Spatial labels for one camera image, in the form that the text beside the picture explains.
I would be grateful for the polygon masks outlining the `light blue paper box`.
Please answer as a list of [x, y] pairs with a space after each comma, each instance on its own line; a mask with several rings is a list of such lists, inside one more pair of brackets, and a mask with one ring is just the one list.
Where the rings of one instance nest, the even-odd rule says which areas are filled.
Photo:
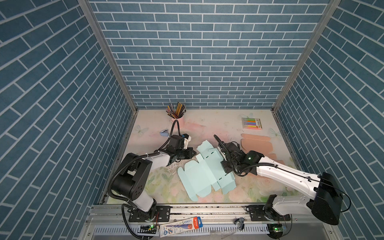
[[205, 140], [197, 147], [196, 160], [191, 160], [183, 168], [178, 168], [179, 178], [189, 196], [196, 202], [208, 196], [212, 190], [221, 190], [225, 195], [236, 188], [235, 176], [226, 173], [221, 165], [224, 160], [220, 151]]

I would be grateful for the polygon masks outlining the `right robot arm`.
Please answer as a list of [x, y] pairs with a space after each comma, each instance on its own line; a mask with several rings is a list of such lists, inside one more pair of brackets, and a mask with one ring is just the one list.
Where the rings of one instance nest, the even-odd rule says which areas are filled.
[[268, 220], [278, 221], [290, 215], [313, 215], [326, 224], [339, 224], [346, 193], [339, 189], [334, 176], [302, 172], [261, 153], [245, 153], [234, 143], [219, 141], [218, 148], [224, 158], [221, 164], [226, 173], [269, 178], [300, 192], [299, 196], [290, 197], [270, 195], [263, 207]]

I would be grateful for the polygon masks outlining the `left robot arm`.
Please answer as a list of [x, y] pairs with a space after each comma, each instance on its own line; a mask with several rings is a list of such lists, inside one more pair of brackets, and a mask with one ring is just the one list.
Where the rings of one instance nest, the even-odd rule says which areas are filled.
[[108, 195], [146, 214], [152, 214], [156, 203], [145, 192], [150, 172], [180, 160], [192, 159], [197, 153], [188, 146], [191, 139], [188, 134], [172, 135], [153, 153], [141, 156], [127, 154], [109, 182]]

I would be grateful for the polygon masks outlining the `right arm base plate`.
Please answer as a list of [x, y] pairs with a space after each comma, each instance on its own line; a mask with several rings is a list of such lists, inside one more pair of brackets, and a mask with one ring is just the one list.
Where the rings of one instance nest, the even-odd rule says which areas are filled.
[[245, 207], [245, 210], [250, 214], [252, 222], [287, 222], [291, 220], [291, 215], [280, 215], [272, 207], [265, 207], [263, 205], [249, 205]]

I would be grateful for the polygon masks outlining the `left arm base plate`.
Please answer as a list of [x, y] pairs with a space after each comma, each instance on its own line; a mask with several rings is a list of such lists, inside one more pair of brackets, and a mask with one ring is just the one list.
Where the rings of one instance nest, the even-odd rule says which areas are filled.
[[167, 223], [170, 220], [171, 207], [170, 206], [152, 206], [148, 212], [140, 209], [129, 210], [129, 222], [158, 222]]

